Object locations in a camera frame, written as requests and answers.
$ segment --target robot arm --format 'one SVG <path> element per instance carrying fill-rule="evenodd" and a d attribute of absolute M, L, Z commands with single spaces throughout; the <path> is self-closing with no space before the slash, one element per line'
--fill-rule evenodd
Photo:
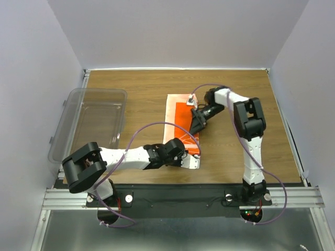
<path fill-rule="evenodd" d="M 180 166 L 188 169 L 198 169 L 197 156 L 188 154 L 181 140 L 174 138 L 166 144 L 145 145 L 136 149 L 125 150 L 106 149 L 91 142 L 63 160 L 62 165 L 68 181 L 70 193 L 95 191 L 104 200 L 115 194 L 113 183 L 106 179 L 98 187 L 101 175 L 111 171 L 125 155 L 118 166 L 122 169 L 157 169 L 163 165 Z"/>
<path fill-rule="evenodd" d="M 207 105 L 204 108 L 192 109 L 190 133 L 195 134 L 204 129 L 208 119 L 228 107 L 233 113 L 234 124 L 241 142 L 253 158 L 261 164 L 261 144 L 266 123 L 260 100 L 240 96 L 228 87 L 222 86 L 210 89 L 205 95 L 205 102 Z M 256 200 L 266 193 L 265 178 L 250 155 L 245 150 L 243 154 L 242 196 L 246 201 Z"/>

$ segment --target wooden table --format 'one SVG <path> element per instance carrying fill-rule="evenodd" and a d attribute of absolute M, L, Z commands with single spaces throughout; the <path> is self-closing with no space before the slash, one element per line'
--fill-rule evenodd
<path fill-rule="evenodd" d="M 264 168 L 275 173 L 283 182 L 300 182 L 281 116 L 265 71 L 91 71 L 88 88 L 120 88 L 128 93 L 126 124 L 119 148 L 125 148 L 140 127 L 164 121 L 167 94 L 190 93 L 204 83 L 230 86 L 234 92 L 261 100 L 267 128 L 262 144 Z M 201 103 L 203 87 L 196 92 Z M 142 131 L 132 147 L 161 143 L 163 126 L 154 125 Z M 127 184 L 194 184 L 240 183 L 244 165 L 242 147 L 235 136 L 225 110 L 208 121 L 200 133 L 202 157 L 200 169 L 161 167 L 156 170 L 122 170 L 112 175 L 115 183 Z M 276 182 L 266 176 L 267 182 Z"/>

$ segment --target orange plastic bag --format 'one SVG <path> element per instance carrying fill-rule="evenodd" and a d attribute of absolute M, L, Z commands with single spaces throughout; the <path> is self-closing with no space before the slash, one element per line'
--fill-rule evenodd
<path fill-rule="evenodd" d="M 189 94 L 168 94 L 166 100 L 166 110 L 165 110 L 165 121 L 177 124 L 185 130 L 189 130 L 192 123 L 192 113 L 191 109 L 193 106 L 187 106 L 186 101 Z M 197 141 L 199 141 L 199 133 L 194 135 Z M 163 144 L 167 141 L 178 138 L 180 139 L 185 148 L 190 154 L 199 154 L 199 149 L 196 143 L 191 139 L 191 137 L 186 134 L 183 130 L 173 127 L 171 125 L 164 126 L 164 138 Z"/>

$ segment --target clear plastic bin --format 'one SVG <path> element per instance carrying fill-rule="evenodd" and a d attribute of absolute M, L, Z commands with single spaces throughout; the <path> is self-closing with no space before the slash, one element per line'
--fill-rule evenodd
<path fill-rule="evenodd" d="M 78 88 L 70 92 L 51 142 L 49 161 L 61 164 L 88 142 L 116 149 L 123 128 L 127 93 L 121 89 Z"/>

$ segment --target white wall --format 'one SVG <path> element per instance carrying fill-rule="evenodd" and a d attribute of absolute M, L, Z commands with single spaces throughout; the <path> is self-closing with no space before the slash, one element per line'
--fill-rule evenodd
<path fill-rule="evenodd" d="M 304 169 L 319 185 L 335 234 L 335 2 L 310 0 L 273 67 L 271 82 Z"/>
<path fill-rule="evenodd" d="M 0 250 L 30 250 L 62 103 L 82 67 L 46 0 L 0 8 Z"/>
<path fill-rule="evenodd" d="M 86 69 L 270 67 L 307 2 L 49 0 Z"/>

